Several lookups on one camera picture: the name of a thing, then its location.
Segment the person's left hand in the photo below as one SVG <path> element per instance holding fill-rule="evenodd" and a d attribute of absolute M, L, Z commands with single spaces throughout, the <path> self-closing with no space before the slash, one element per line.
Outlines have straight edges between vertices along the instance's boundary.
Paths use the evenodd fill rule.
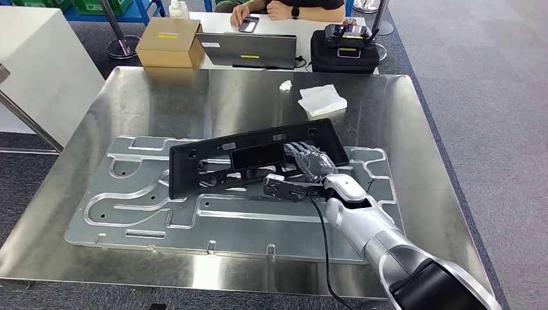
<path fill-rule="evenodd" d="M 266 5 L 268 17 L 273 21 L 283 21 L 291 19 L 292 7 L 280 1 L 270 1 Z"/>

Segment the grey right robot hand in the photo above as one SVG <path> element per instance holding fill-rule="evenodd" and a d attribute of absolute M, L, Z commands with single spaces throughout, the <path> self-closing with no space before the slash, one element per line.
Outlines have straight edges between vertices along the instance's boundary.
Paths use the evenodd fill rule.
<path fill-rule="evenodd" d="M 310 183 L 321 183 L 325 177 L 339 173 L 330 157 L 314 145 L 299 141 L 285 143 L 283 148 Z"/>

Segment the person's right hand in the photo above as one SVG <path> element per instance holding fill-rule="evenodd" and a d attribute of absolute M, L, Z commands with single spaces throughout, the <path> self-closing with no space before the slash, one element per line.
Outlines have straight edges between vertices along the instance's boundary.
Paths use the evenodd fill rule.
<path fill-rule="evenodd" d="M 246 3 L 237 5 L 236 7 L 234 7 L 230 17 L 231 26 L 239 27 L 247 16 L 249 16 L 253 12 L 259 12 L 263 10 L 264 7 L 265 4 L 262 1 L 248 1 Z"/>

